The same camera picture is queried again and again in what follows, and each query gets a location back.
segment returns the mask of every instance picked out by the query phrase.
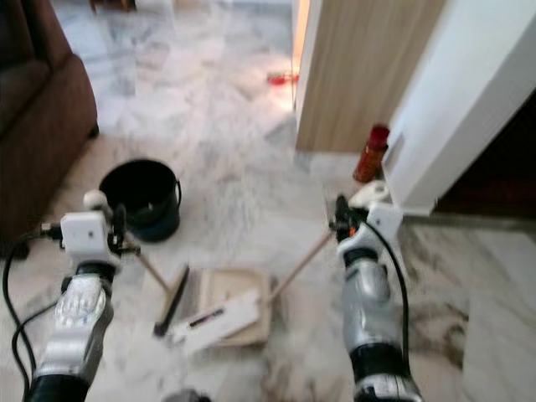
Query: red bottle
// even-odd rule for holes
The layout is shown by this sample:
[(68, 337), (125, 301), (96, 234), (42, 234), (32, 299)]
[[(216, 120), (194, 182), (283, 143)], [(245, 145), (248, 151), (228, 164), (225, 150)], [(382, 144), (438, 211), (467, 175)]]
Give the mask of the red bottle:
[(364, 151), (359, 158), (358, 166), (353, 171), (353, 178), (360, 183), (368, 183), (382, 164), (382, 158), (387, 151), (387, 137), (389, 136), (389, 128), (378, 124), (372, 127), (369, 140)]

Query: marble floor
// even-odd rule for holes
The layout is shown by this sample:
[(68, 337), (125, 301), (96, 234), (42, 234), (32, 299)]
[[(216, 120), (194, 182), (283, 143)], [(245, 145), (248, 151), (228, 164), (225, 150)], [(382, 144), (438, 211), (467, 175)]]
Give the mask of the marble floor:
[[(93, 15), (86, 0), (54, 0), (90, 76), (101, 135), (88, 143), (44, 219), (81, 210), (83, 194), (116, 164), (153, 157), (183, 185), (179, 230), (166, 242), (143, 245), (168, 279), (186, 262), (196, 271), (255, 267), (284, 276), (322, 235), (327, 204), (338, 192), (355, 191), (349, 173), (357, 159), (294, 150), (291, 88), (265, 83), (267, 72), (291, 68), (290, 8), (230, 0), (137, 5), (136, 13)], [(430, 224), (401, 228), (411, 367), (426, 400), (536, 400), (531, 236)], [(21, 315), (56, 298), (69, 271), (57, 245), (36, 243), (12, 270)], [(217, 402), (349, 401), (342, 280), (329, 244), (282, 295), (264, 347), (186, 359), (152, 337), (162, 294), (127, 257), (114, 282), (116, 315), (87, 400), (173, 401), (180, 389), (194, 387)], [(11, 402), (20, 399), (22, 383), (3, 305), (0, 323), (0, 400)], [(50, 317), (28, 326), (38, 354), (49, 331)]]

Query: brown sofa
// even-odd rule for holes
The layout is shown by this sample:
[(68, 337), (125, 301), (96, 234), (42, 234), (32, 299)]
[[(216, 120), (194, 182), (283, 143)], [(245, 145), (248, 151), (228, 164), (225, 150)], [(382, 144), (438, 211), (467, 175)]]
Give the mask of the brown sofa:
[(96, 121), (84, 65), (49, 0), (1, 0), (0, 250), (39, 222)]

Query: black cable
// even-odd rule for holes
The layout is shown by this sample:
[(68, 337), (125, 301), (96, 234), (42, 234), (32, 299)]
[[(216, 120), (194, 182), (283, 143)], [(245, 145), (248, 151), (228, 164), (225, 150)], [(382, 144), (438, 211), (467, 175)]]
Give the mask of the black cable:
[[(17, 252), (17, 248), (20, 247), (21, 245), (23, 245), (24, 243), (30, 241), (30, 240), (37, 239), (40, 236), (41, 236), (41, 232), (39, 232), (39, 231), (28, 232), (28, 233), (25, 233), (22, 236), (20, 236), (17, 239), (17, 241), (16, 241), (15, 245), (13, 246), (13, 248), (11, 249), (11, 251), (9, 252), (8, 258), (6, 259), (6, 263), (5, 263), (4, 268), (3, 268), (3, 276), (2, 276), (3, 300), (6, 302), (6, 306), (8, 307), (8, 310), (9, 310), (9, 315), (13, 319), (13, 322), (15, 322), (15, 327), (20, 327), (21, 322), (18, 319), (18, 315), (15, 312), (15, 308), (13, 307), (13, 304), (11, 303), (11, 298), (9, 297), (9, 285), (8, 285), (9, 270), (11, 269), (11, 264), (13, 262), (13, 258), (15, 256), (15, 253)], [(28, 335), (26, 335), (26, 331), (24, 331), (23, 327), (20, 330), (20, 334), (21, 334), (21, 336), (23, 338), (24, 346), (26, 347), (26, 349), (28, 351), (28, 357), (29, 357), (29, 360), (30, 360), (30, 366), (31, 366), (32, 373), (33, 373), (34, 370), (35, 370), (35, 367), (36, 367), (36, 363), (35, 363), (34, 351), (32, 350), (32, 344), (30, 343), (30, 341), (28, 339)], [(15, 361), (16, 361), (16, 363), (18, 365), (18, 368), (21, 370), (21, 374), (23, 375), (23, 377), (25, 377), (25, 381), (28, 381), (28, 375), (26, 374), (26, 369), (22, 365), (22, 362), (20, 362), (20, 359), (18, 361), (17, 361), (17, 359), (15, 359)]]
[(405, 361), (408, 374), (410, 374), (410, 308), (408, 303), (408, 291), (405, 287), (404, 275), (402, 275), (402, 270), (396, 255), (394, 255), (393, 249), (391, 248), (388, 241), (366, 220), (362, 221), (369, 229), (371, 229), (374, 234), (378, 237), (379, 241), (382, 242), (385, 249), (389, 253), (389, 258), (393, 261), (394, 269), (396, 270), (396, 275), (399, 278), (400, 283), (400, 293), (402, 294), (402, 356)]
[(17, 362), (18, 367), (21, 369), (21, 372), (23, 373), (23, 381), (24, 381), (24, 392), (23, 392), (23, 400), (26, 400), (26, 397), (29, 392), (30, 383), (29, 383), (29, 377), (28, 373), (26, 372), (26, 369), (23, 366), (23, 362), (21, 361), (20, 356), (18, 355), (17, 350), (17, 342), (18, 342), (18, 335), (21, 334), (22, 331), (24, 331), (24, 327), (26, 324), (28, 324), (30, 321), (34, 320), (35, 318), (39, 317), (42, 314), (45, 314), (48, 310), (50, 310), (52, 307), (56, 305), (58, 301), (56, 300), (54, 303), (49, 304), (46, 307), (43, 307), (41, 310), (35, 312), (30, 317), (26, 318), (15, 330), (15, 333), (13, 334), (13, 338), (11, 339), (11, 350), (13, 352), (13, 357), (15, 358), (15, 361)]

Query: black bucket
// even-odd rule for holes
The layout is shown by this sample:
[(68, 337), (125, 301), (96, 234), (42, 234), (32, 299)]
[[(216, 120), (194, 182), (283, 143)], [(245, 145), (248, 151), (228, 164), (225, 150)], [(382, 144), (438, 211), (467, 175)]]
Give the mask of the black bucket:
[(125, 205), (126, 227), (139, 240), (164, 240), (178, 228), (181, 184), (163, 163), (150, 159), (124, 163), (106, 175), (99, 190), (112, 209)]

